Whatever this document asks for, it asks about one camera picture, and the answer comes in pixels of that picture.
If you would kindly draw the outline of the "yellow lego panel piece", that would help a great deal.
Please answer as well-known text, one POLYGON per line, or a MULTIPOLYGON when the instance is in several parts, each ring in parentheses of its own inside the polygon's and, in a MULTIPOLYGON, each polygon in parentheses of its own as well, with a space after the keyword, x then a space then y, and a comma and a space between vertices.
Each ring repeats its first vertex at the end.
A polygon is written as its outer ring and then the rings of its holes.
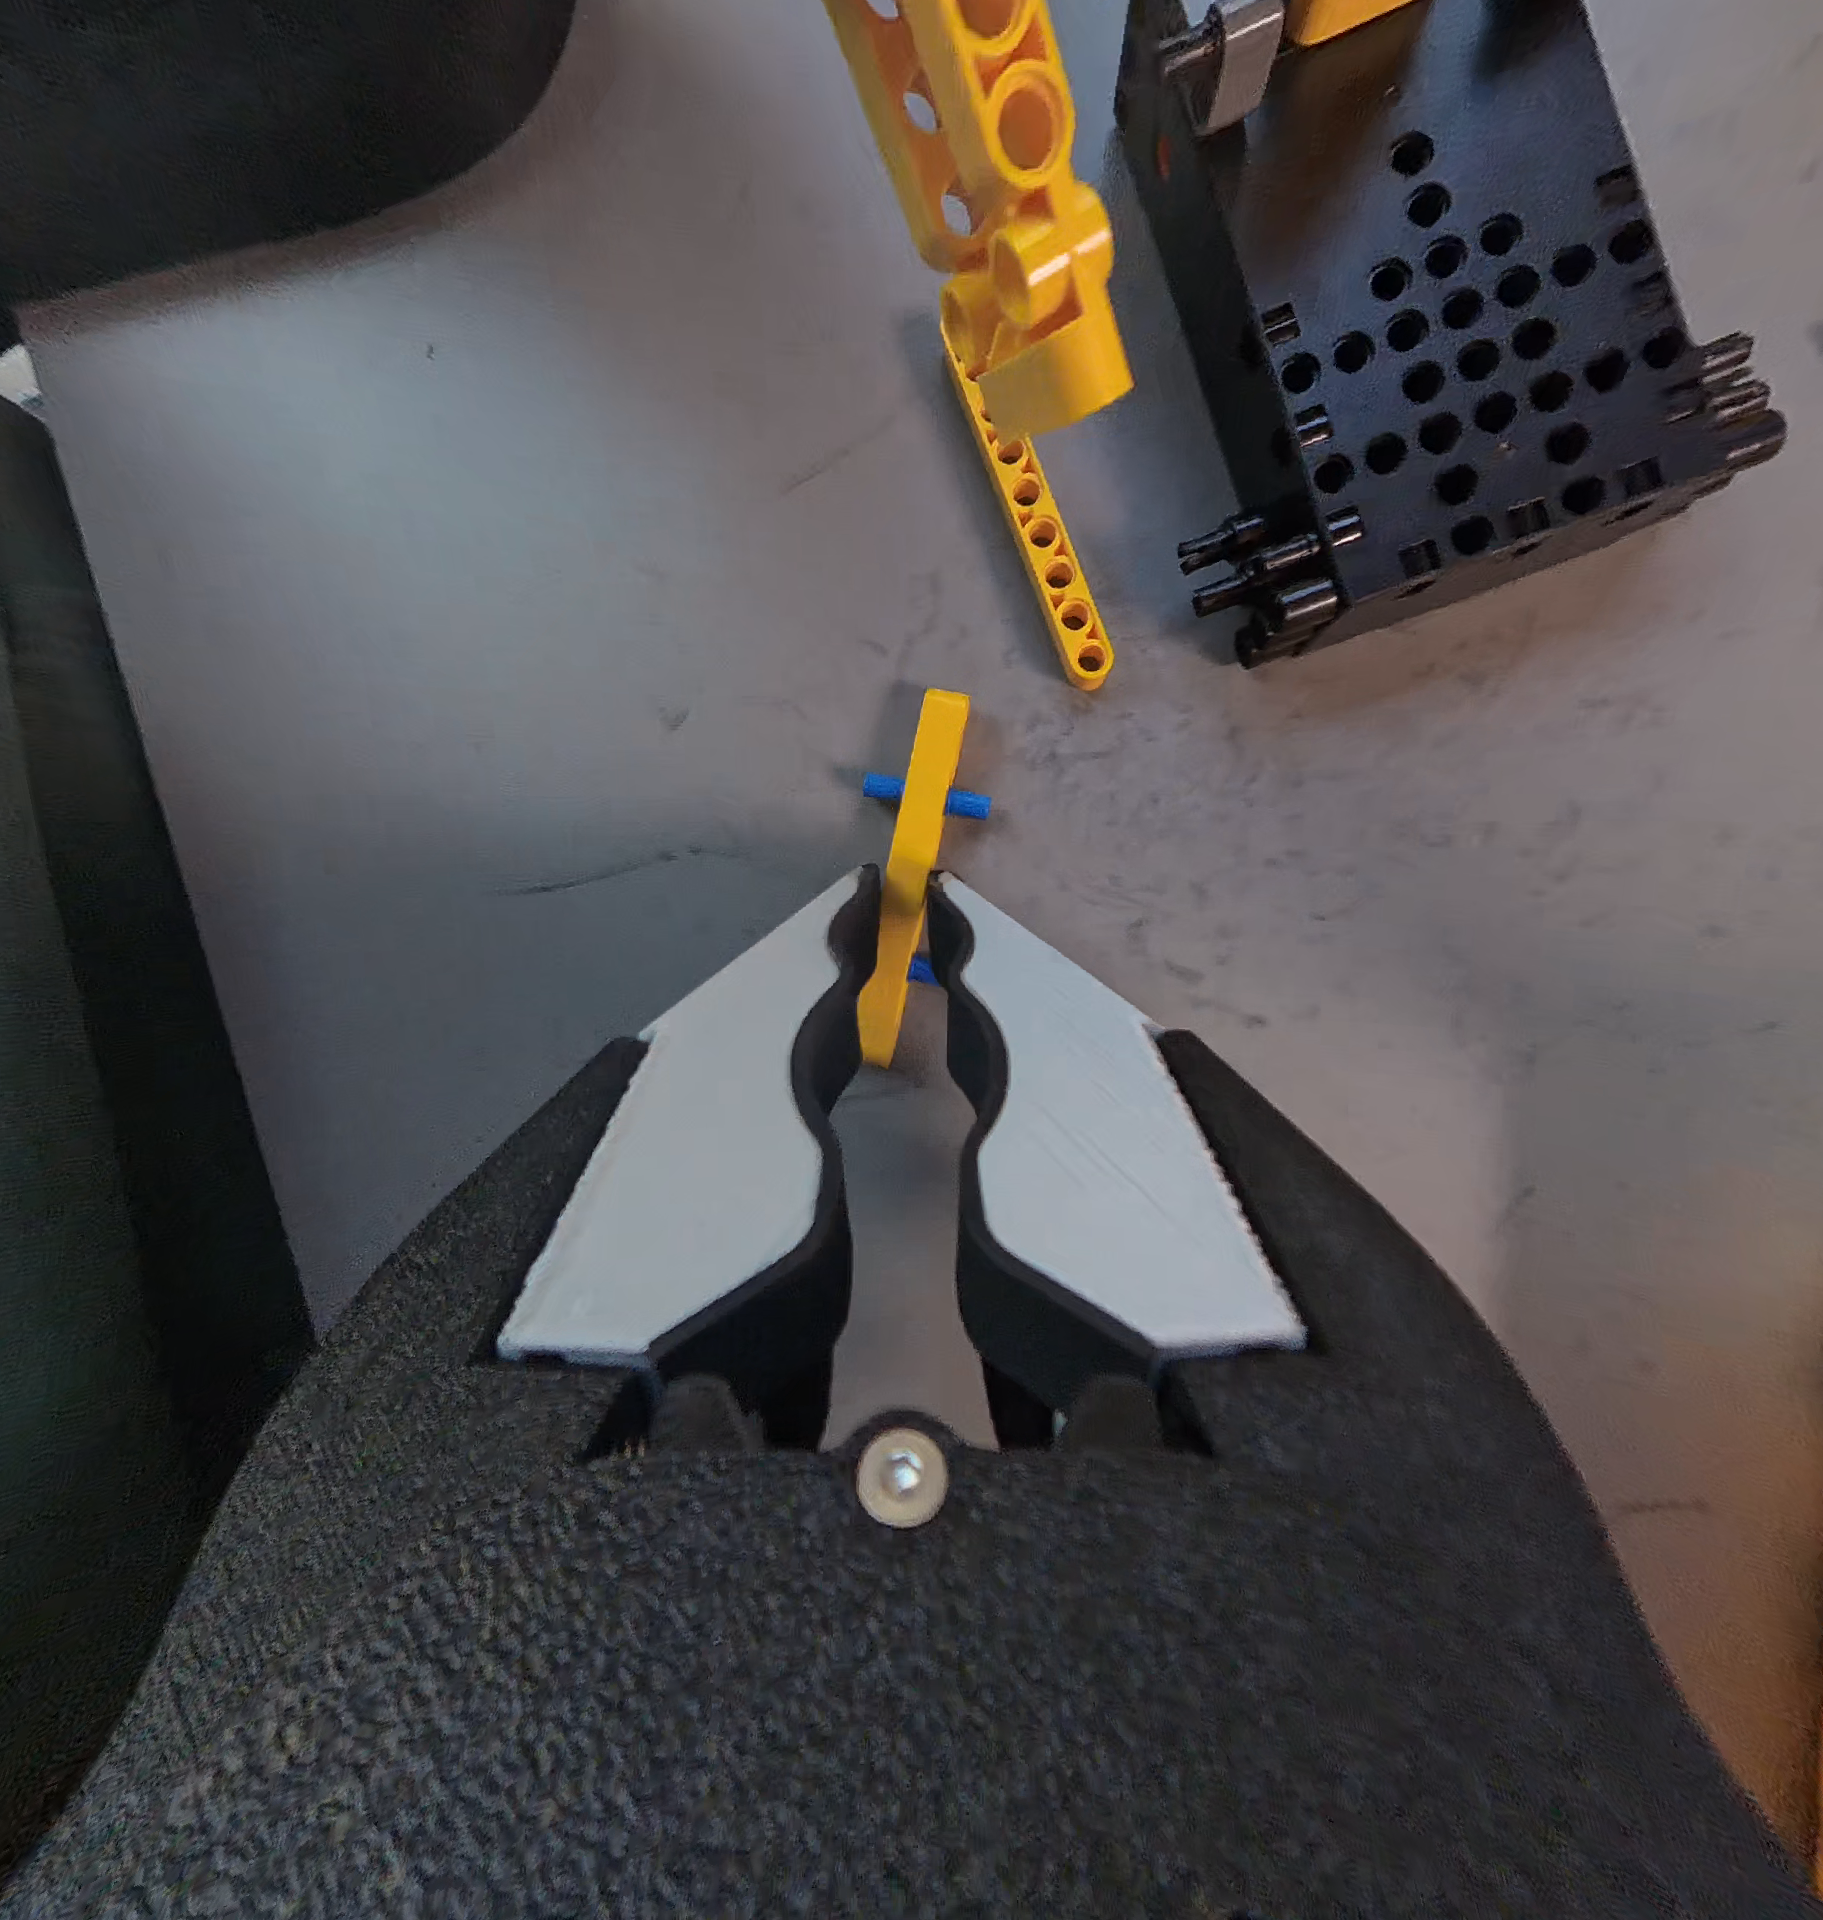
POLYGON ((943 273, 939 325, 975 368, 993 422, 1035 437, 1124 397, 1132 372, 1111 301, 1112 228, 1074 153, 1037 186, 973 176, 949 9, 824 10, 909 244, 943 273))

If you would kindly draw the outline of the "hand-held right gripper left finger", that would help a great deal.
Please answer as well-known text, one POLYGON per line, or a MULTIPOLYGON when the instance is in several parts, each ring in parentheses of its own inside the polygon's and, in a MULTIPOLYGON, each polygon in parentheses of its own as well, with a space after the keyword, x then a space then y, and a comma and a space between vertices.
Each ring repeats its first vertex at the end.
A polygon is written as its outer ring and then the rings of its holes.
POLYGON ((494 1331, 503 1362, 716 1379, 776 1448, 824 1446, 853 1244, 831 1111, 864 1064, 879 870, 851 870, 597 1064, 601 1141, 494 1331))

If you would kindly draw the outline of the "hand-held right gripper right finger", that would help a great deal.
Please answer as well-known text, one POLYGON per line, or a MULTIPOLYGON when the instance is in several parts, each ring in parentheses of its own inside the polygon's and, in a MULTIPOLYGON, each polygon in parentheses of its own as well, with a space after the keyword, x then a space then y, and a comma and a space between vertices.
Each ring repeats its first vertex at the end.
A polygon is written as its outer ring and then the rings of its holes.
POLYGON ((943 1060, 973 1105, 958 1308, 997 1440, 1048 1448, 1098 1379, 1305 1353, 1166 1028, 970 881, 929 881, 943 1060))

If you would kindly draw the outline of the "yellow lego beam with pins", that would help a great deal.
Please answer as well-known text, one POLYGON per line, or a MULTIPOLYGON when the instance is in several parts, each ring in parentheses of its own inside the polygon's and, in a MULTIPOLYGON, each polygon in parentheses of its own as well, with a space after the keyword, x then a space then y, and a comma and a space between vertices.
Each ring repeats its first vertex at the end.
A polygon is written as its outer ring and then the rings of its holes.
POLYGON ((879 894, 875 975, 857 991, 857 1047, 875 1069, 885 1069, 898 1052, 903 1012, 924 934, 924 888, 939 862, 943 821, 983 821, 993 815, 988 796, 958 787, 970 718, 970 693, 924 688, 907 776, 864 778, 868 799, 895 799, 898 806, 879 894))

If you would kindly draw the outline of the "long yellow lego beam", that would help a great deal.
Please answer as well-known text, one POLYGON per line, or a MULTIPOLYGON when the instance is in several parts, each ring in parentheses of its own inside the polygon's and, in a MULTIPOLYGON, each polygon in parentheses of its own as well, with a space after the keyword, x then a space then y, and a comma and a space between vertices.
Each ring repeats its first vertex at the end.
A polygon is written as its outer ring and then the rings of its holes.
POLYGON ((958 348, 949 329, 939 334, 939 341, 958 405, 997 491, 1018 569, 1035 591, 1043 628, 1057 653, 1057 668, 1074 688, 1103 688, 1112 674, 1112 644, 1090 597, 1090 574, 1074 551, 1037 449, 1030 437, 1011 437, 993 422, 993 406, 981 390, 975 368, 958 348))

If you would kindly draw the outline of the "person's black pants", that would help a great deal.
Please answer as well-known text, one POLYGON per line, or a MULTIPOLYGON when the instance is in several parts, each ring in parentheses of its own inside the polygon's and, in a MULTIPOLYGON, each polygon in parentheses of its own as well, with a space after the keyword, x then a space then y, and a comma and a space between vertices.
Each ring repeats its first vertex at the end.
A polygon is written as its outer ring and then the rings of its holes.
POLYGON ((0 5, 17 308, 359 224, 494 155, 577 5, 0 5))

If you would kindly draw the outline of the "black lego base block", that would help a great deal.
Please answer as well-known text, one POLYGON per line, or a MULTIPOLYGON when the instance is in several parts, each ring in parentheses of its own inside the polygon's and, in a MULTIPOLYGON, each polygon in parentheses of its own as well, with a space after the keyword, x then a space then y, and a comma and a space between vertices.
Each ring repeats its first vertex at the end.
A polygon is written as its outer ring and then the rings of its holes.
POLYGON ((1129 5, 1112 121, 1236 508, 1180 540, 1239 666, 1463 603, 1780 453, 1703 345, 1584 5, 1129 5))

